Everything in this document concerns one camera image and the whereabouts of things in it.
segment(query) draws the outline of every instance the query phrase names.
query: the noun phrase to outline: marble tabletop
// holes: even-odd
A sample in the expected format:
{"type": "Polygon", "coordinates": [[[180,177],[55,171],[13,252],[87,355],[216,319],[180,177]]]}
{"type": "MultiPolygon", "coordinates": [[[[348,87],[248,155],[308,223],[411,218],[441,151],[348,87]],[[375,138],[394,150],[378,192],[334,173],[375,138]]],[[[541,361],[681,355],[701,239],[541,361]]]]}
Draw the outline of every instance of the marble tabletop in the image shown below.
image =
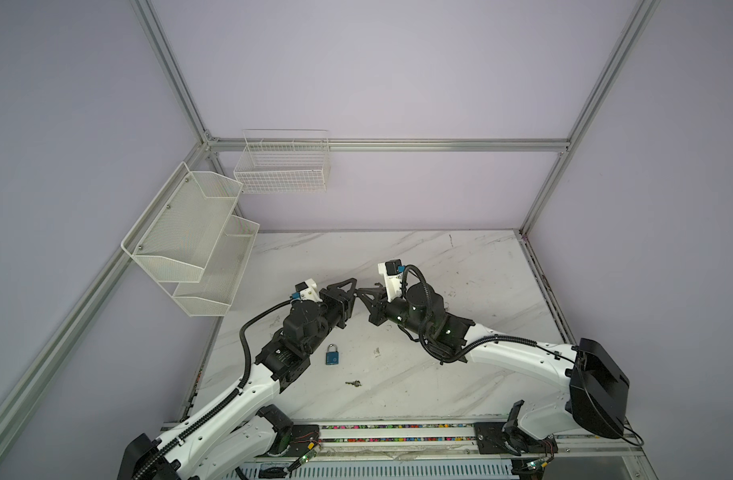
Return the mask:
{"type": "MultiPolygon", "coordinates": [[[[323,288],[355,277],[359,286],[373,286],[381,281],[377,264],[395,258],[417,265],[450,312],[513,335],[561,342],[511,230],[259,234],[194,408],[242,375],[240,327],[289,298],[296,283],[312,277],[323,288]]],[[[284,307],[246,331],[252,358],[288,311],[284,307]]],[[[347,327],[332,331],[311,356],[310,368],[275,402],[286,415],[295,420],[506,415],[517,400],[541,398],[554,390],[491,365],[440,366],[391,322],[374,326],[368,317],[357,300],[347,327]],[[330,343],[340,351],[339,365],[325,365],[330,343]],[[361,386],[346,384],[356,380],[361,386]]]]}

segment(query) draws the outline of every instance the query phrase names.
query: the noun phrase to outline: black cable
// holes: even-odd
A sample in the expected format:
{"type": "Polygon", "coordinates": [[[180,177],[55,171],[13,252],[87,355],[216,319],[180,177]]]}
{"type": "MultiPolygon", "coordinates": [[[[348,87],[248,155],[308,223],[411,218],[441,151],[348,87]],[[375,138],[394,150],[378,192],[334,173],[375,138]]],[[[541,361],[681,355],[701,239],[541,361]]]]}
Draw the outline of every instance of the black cable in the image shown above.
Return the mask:
{"type": "Polygon", "coordinates": [[[625,429],[626,429],[626,430],[628,430],[628,431],[629,431],[630,433],[632,433],[633,435],[635,435],[635,436],[636,436],[636,438],[638,438],[638,439],[639,439],[639,440],[641,441],[641,443],[635,443],[635,442],[631,442],[630,440],[628,440],[628,439],[627,439],[627,438],[625,438],[625,437],[622,437],[622,439],[623,439],[623,440],[624,440],[625,442],[628,442],[628,443],[630,443],[630,445],[632,445],[632,446],[634,446],[634,447],[643,447],[643,444],[644,444],[645,442],[643,441],[643,438],[642,438],[642,437],[641,437],[640,435],[638,435],[638,434],[636,433],[636,431],[635,431],[635,430],[633,430],[632,428],[630,428],[630,427],[629,427],[629,426],[627,426],[627,425],[623,426],[623,428],[625,428],[625,429]]]}
{"type": "Polygon", "coordinates": [[[417,331],[419,338],[417,340],[411,338],[411,335],[409,334],[409,332],[407,332],[405,329],[403,329],[400,325],[399,325],[399,328],[400,328],[401,331],[403,331],[409,337],[409,339],[411,341],[413,341],[413,342],[419,341],[419,344],[422,345],[422,348],[426,352],[428,352],[428,354],[431,357],[433,357],[434,359],[436,359],[439,362],[441,362],[442,365],[444,363],[452,363],[452,362],[456,362],[457,360],[460,360],[463,356],[467,355],[471,350],[473,350],[477,346],[481,346],[481,345],[483,345],[484,343],[487,343],[487,342],[512,342],[512,343],[520,343],[522,345],[536,347],[536,348],[538,348],[540,350],[544,350],[545,352],[548,352],[551,355],[554,355],[554,356],[556,356],[558,358],[561,358],[561,359],[564,359],[564,360],[566,360],[568,362],[574,363],[574,360],[568,359],[567,357],[565,357],[565,356],[563,356],[563,355],[561,355],[559,353],[552,352],[552,351],[550,351],[550,350],[548,350],[548,349],[540,346],[537,343],[537,341],[535,341],[535,340],[529,340],[529,339],[521,338],[519,336],[510,336],[510,335],[485,336],[485,337],[482,337],[482,338],[480,338],[480,339],[478,339],[478,340],[476,340],[474,342],[469,343],[464,349],[462,349],[460,352],[456,353],[453,356],[443,357],[443,356],[437,355],[435,352],[429,350],[429,347],[427,345],[427,342],[428,341],[431,341],[431,339],[427,339],[425,337],[425,331],[427,330],[428,321],[432,318],[432,315],[433,315],[433,312],[432,312],[432,298],[431,298],[431,294],[430,294],[430,288],[429,288],[428,283],[425,281],[425,276],[422,275],[422,272],[419,270],[419,268],[417,268],[417,266],[414,266],[414,265],[406,265],[406,266],[404,266],[403,274],[401,274],[401,294],[405,297],[406,291],[408,290],[406,288],[406,284],[407,284],[406,281],[408,279],[408,274],[410,272],[414,276],[417,277],[417,280],[419,280],[419,283],[422,286],[422,289],[423,289],[423,291],[425,293],[425,305],[426,305],[426,308],[425,308],[425,316],[422,318],[422,321],[420,322],[419,329],[417,331]]]}
{"type": "Polygon", "coordinates": [[[241,480],[249,480],[246,477],[246,475],[244,475],[244,473],[241,472],[241,467],[240,466],[239,467],[236,467],[236,475],[238,475],[238,478],[240,478],[241,480]]]}
{"type": "Polygon", "coordinates": [[[241,381],[238,382],[238,388],[243,389],[244,386],[246,386],[246,382],[249,381],[249,374],[252,370],[252,354],[249,351],[249,343],[246,341],[246,329],[252,326],[254,323],[257,322],[257,320],[263,318],[265,315],[268,315],[272,312],[275,312],[282,306],[287,306],[292,302],[292,300],[286,300],[284,302],[279,303],[278,305],[271,306],[268,310],[265,310],[264,312],[260,313],[258,316],[255,316],[252,320],[249,320],[248,322],[244,323],[244,326],[241,327],[241,331],[238,332],[238,337],[241,339],[241,348],[244,349],[244,376],[241,377],[241,381]]]}
{"type": "Polygon", "coordinates": [[[407,329],[405,329],[403,325],[399,325],[399,330],[402,331],[402,332],[404,332],[406,334],[406,336],[408,336],[411,341],[413,341],[413,342],[419,342],[419,339],[416,339],[415,337],[411,336],[411,333],[409,333],[409,331],[407,329]]]}
{"type": "Polygon", "coordinates": [[[411,272],[414,276],[417,277],[417,280],[419,280],[419,284],[422,287],[423,292],[425,293],[425,315],[422,317],[422,321],[420,321],[419,328],[417,329],[417,336],[419,337],[419,344],[422,345],[422,349],[426,351],[429,356],[440,361],[441,363],[448,362],[449,360],[447,358],[436,355],[428,347],[428,339],[425,338],[425,330],[428,328],[428,321],[433,316],[433,299],[430,295],[430,286],[428,285],[428,282],[425,281],[425,276],[422,275],[422,272],[416,266],[414,265],[404,266],[404,272],[401,275],[401,293],[405,295],[406,291],[408,290],[406,288],[406,281],[407,281],[409,272],[411,272]]]}
{"type": "Polygon", "coordinates": [[[548,352],[548,353],[550,353],[550,354],[551,354],[551,355],[553,355],[553,356],[557,356],[558,358],[560,358],[560,359],[564,359],[564,360],[566,360],[567,362],[571,362],[571,363],[574,363],[574,360],[566,358],[566,357],[565,357],[565,356],[563,356],[563,355],[562,355],[561,353],[556,353],[556,352],[554,352],[553,350],[548,350],[548,349],[546,349],[546,348],[545,348],[544,346],[539,346],[539,345],[535,345],[535,346],[536,346],[536,347],[537,347],[538,349],[540,349],[540,350],[544,350],[545,352],[548,352]]]}
{"type": "MultiPolygon", "coordinates": [[[[581,361],[581,360],[580,360],[580,354],[579,354],[579,353],[577,354],[577,361],[578,361],[578,362],[580,362],[580,361],[581,361]]],[[[603,415],[601,414],[601,412],[600,412],[600,411],[598,410],[598,407],[596,407],[596,404],[595,404],[595,402],[593,401],[593,398],[591,397],[591,393],[590,393],[590,392],[589,392],[589,391],[587,390],[587,383],[585,382],[585,376],[584,376],[584,375],[582,375],[582,371],[580,371],[580,372],[578,372],[578,373],[579,373],[579,375],[580,375],[580,381],[582,381],[582,389],[583,389],[583,390],[585,391],[585,395],[587,395],[587,400],[588,400],[588,401],[589,401],[589,402],[591,403],[591,405],[592,405],[592,407],[593,407],[593,410],[595,410],[595,411],[596,411],[596,415],[597,415],[597,416],[598,416],[598,417],[599,417],[599,418],[600,418],[601,420],[603,420],[603,423],[605,423],[605,424],[607,425],[607,427],[608,427],[608,428],[609,428],[610,430],[612,430],[612,431],[613,431],[613,430],[614,430],[614,427],[612,427],[612,426],[611,426],[611,423],[609,423],[609,421],[608,421],[608,420],[606,419],[606,417],[604,417],[604,416],[603,416],[603,415]]],[[[625,426],[625,425],[623,425],[623,426],[622,426],[622,428],[623,428],[623,433],[622,433],[622,435],[620,435],[620,438],[621,438],[621,439],[622,439],[622,440],[623,440],[624,442],[626,442],[626,443],[630,443],[630,445],[632,445],[632,446],[634,446],[634,447],[643,447],[644,441],[643,441],[643,438],[642,438],[642,437],[641,437],[640,435],[638,435],[638,434],[637,434],[637,433],[636,433],[636,432],[635,432],[635,431],[634,431],[634,430],[633,430],[632,428],[630,428],[629,426],[625,426]],[[631,431],[631,432],[633,433],[633,435],[635,435],[635,436],[636,436],[636,438],[638,438],[638,439],[639,439],[639,440],[640,440],[641,442],[640,442],[640,443],[636,443],[636,442],[631,442],[630,440],[628,440],[627,438],[625,438],[625,432],[624,432],[624,430],[630,430],[630,431],[631,431]]]]}
{"type": "Polygon", "coordinates": [[[288,467],[286,467],[286,471],[289,472],[289,475],[292,475],[292,472],[294,472],[297,468],[301,466],[303,466],[303,462],[299,458],[297,458],[288,467]]]}
{"type": "Polygon", "coordinates": [[[220,411],[227,406],[228,403],[232,402],[234,398],[236,398],[240,393],[241,389],[246,386],[246,382],[249,381],[249,374],[252,369],[252,355],[249,351],[249,344],[246,342],[246,328],[249,326],[252,326],[254,323],[257,322],[257,320],[262,319],[265,315],[275,312],[282,306],[289,305],[292,302],[292,300],[287,300],[285,302],[281,302],[278,305],[271,306],[268,310],[265,310],[264,312],[260,313],[258,316],[255,316],[252,320],[249,320],[248,322],[244,323],[244,326],[241,327],[241,331],[239,332],[239,338],[241,339],[241,346],[244,348],[244,376],[241,377],[241,381],[238,382],[238,386],[233,389],[230,393],[228,393],[225,398],[220,401],[214,408],[209,410],[204,416],[200,417],[198,420],[190,424],[189,427],[185,428],[182,433],[180,433],[177,437],[173,438],[168,444],[166,444],[163,448],[160,448],[158,452],[153,454],[147,462],[145,462],[142,467],[137,470],[137,472],[132,477],[132,480],[142,480],[142,478],[145,477],[145,475],[148,474],[148,471],[150,470],[150,467],[152,467],[159,458],[165,456],[168,454],[172,448],[178,446],[180,442],[184,442],[185,438],[189,437],[193,432],[204,426],[206,422],[211,420],[214,416],[216,416],[220,411]]]}
{"type": "Polygon", "coordinates": [[[257,474],[257,478],[285,478],[289,474],[286,467],[270,467],[260,470],[257,474]]]}
{"type": "Polygon", "coordinates": [[[527,468],[511,468],[511,475],[534,475],[536,470],[529,470],[527,468]]]}

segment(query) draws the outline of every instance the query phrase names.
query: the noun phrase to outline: light purple wall panel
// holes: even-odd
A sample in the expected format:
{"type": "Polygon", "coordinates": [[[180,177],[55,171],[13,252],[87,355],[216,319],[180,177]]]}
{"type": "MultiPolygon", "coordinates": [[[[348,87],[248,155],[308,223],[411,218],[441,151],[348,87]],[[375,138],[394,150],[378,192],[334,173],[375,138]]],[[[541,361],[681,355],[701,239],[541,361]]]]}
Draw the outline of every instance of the light purple wall panel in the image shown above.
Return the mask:
{"type": "Polygon", "coordinates": [[[565,138],[635,0],[161,0],[213,134],[565,138]]]}
{"type": "MultiPolygon", "coordinates": [[[[220,154],[233,171],[239,154],[220,154]]],[[[322,194],[244,194],[261,230],[518,228],[554,153],[332,153],[322,194]]]]}
{"type": "MultiPolygon", "coordinates": [[[[127,0],[0,2],[0,404],[194,141],[127,0]]],[[[0,480],[114,478],[211,321],[125,276],[0,480]]]]}
{"type": "Polygon", "coordinates": [[[158,436],[192,385],[214,318],[189,318],[130,266],[0,467],[0,480],[114,480],[127,444],[158,436]]]}
{"type": "Polygon", "coordinates": [[[732,477],[733,2],[663,0],[531,241],[659,477],[732,477]]]}

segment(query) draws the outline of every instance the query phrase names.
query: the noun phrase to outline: white wire basket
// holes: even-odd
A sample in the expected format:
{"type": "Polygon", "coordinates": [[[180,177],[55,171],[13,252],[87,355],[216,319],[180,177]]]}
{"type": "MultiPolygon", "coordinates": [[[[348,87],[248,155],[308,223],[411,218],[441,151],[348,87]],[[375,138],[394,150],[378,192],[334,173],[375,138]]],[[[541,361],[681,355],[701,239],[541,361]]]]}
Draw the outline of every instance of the white wire basket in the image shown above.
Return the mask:
{"type": "Polygon", "coordinates": [[[329,179],[326,130],[244,130],[246,147],[234,176],[246,194],[325,192],[329,179]]]}
{"type": "MultiPolygon", "coordinates": [[[[174,192],[140,235],[141,222],[122,249],[189,316],[222,316],[236,296],[258,224],[233,215],[241,183],[180,164],[174,192]]],[[[151,204],[148,208],[157,208],[151,204]]]]}
{"type": "Polygon", "coordinates": [[[190,316],[224,316],[244,276],[258,224],[231,215],[199,283],[178,283],[172,298],[190,316]]]}

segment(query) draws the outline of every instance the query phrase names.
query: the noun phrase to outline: white robotic arm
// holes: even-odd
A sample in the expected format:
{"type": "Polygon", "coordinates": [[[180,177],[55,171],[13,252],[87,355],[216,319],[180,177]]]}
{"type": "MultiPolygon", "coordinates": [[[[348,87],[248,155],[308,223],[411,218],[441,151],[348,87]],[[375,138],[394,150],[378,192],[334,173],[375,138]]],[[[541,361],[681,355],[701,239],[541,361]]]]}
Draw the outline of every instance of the white robotic arm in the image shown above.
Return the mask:
{"type": "MultiPolygon", "coordinates": [[[[130,443],[118,480],[212,480],[254,456],[285,447],[283,439],[289,441],[292,423],[272,403],[310,365],[310,354],[334,326],[345,327],[356,296],[369,310],[371,323],[395,322],[441,363],[489,363],[557,389],[536,402],[515,403],[507,422],[488,439],[501,447],[500,453],[520,456],[535,446],[544,448],[553,433],[580,427],[606,438],[622,437],[629,381],[599,344],[582,339],[573,346],[509,336],[446,312],[442,297],[415,266],[391,260],[379,264],[378,271],[384,287],[356,289],[356,280],[349,279],[319,292],[316,283],[307,280],[296,286],[291,301],[247,322],[241,342],[250,365],[246,327],[275,308],[292,305],[284,327],[242,379],[155,441],[143,434],[130,443]],[[420,283],[408,288],[409,272],[420,283]],[[342,289],[349,284],[348,291],[342,289]]],[[[296,466],[314,455],[315,450],[300,457],[296,466]]]]}

